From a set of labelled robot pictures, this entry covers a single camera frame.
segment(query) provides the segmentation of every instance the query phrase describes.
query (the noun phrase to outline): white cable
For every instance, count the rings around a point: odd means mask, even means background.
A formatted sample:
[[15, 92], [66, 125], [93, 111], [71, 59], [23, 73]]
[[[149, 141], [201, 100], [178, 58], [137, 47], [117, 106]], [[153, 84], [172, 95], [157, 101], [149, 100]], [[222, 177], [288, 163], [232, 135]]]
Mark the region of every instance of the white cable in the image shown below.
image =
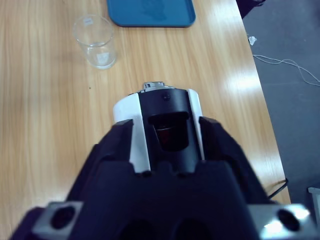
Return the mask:
[[[256, 59], [259, 59], [260, 61], [264, 62], [264, 63], [267, 63], [267, 64], [273, 64], [273, 65], [277, 65], [277, 64], [281, 64], [281, 63], [284, 63], [284, 64], [288, 64], [288, 65], [291, 65], [291, 66], [295, 66], [296, 68], [298, 68], [299, 72], [300, 72], [300, 75], [303, 79], [303, 81], [307, 84], [310, 84], [310, 85], [314, 85], [314, 86], [317, 86], [317, 87], [320, 87], [320, 84], [316, 84], [316, 83], [312, 83], [312, 82], [308, 82], [304, 75], [302, 74], [302, 71], [305, 71], [307, 72], [308, 74], [310, 74], [318, 83], [320, 83], [320, 80], [318, 78], [316, 78], [311, 72], [309, 72], [307, 69], [299, 66], [295, 61], [291, 60], [291, 59], [283, 59], [283, 60], [278, 60], [278, 59], [274, 59], [274, 58], [271, 58], [271, 57], [267, 57], [267, 56], [263, 56], [263, 55], [253, 55], [253, 57], [255, 57]], [[266, 61], [266, 60], [263, 60], [263, 59], [269, 59], [269, 60], [273, 60], [273, 61], [276, 61], [276, 62], [270, 62], [270, 61]]]

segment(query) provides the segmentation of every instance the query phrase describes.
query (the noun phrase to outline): clear glass cup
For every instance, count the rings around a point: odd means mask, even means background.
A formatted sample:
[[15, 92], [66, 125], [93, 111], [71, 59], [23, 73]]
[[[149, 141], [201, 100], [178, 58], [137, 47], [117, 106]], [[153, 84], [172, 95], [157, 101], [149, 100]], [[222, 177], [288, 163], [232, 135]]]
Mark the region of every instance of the clear glass cup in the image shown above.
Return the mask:
[[73, 35], [92, 66], [108, 69], [115, 64], [114, 32], [107, 19], [93, 14], [82, 16], [73, 25]]

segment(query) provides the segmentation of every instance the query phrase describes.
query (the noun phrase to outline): blue tray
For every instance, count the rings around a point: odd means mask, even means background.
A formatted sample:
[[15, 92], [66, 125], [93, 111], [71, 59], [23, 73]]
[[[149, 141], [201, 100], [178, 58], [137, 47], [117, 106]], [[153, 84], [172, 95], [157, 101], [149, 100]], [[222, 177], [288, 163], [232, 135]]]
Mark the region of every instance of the blue tray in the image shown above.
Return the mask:
[[192, 0], [107, 0], [111, 20], [121, 27], [189, 27], [196, 20]]

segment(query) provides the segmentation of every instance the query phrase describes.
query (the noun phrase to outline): black cable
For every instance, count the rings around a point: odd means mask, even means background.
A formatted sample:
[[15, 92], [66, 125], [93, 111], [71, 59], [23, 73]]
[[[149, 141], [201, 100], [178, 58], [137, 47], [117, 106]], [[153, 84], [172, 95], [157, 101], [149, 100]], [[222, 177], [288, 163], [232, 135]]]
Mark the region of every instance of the black cable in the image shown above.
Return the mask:
[[284, 184], [279, 187], [277, 190], [275, 190], [273, 193], [271, 193], [269, 196], [268, 196], [268, 199], [272, 199], [275, 195], [277, 195], [278, 193], [280, 193], [283, 189], [285, 189], [285, 187], [288, 185], [289, 183], [289, 180], [287, 178], [285, 178], [285, 182]]

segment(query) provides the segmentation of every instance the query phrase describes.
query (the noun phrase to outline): gray carpet floor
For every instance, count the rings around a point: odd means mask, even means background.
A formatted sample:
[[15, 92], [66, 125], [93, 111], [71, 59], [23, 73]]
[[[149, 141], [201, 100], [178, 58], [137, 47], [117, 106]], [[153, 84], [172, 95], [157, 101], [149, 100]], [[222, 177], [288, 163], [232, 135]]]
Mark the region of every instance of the gray carpet floor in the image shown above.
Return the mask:
[[[243, 23], [257, 38], [253, 54], [292, 59], [320, 79], [320, 0], [266, 0]], [[307, 188], [320, 188], [320, 87], [304, 83], [296, 67], [255, 64], [291, 201], [312, 208]]]

